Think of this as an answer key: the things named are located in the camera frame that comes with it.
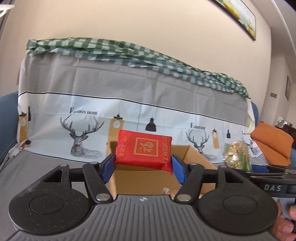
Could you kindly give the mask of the person's right hand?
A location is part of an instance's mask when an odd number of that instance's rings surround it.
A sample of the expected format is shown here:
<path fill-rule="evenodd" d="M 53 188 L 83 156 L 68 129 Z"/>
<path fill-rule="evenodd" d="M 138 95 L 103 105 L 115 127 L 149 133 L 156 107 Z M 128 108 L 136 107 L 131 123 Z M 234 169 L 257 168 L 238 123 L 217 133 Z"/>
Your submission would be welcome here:
<path fill-rule="evenodd" d="M 295 241 L 296 235 L 294 230 L 295 223 L 286 219 L 282 214 L 282 206 L 279 201 L 276 202 L 278 206 L 278 215 L 271 230 L 271 233 L 277 240 L 280 241 Z"/>

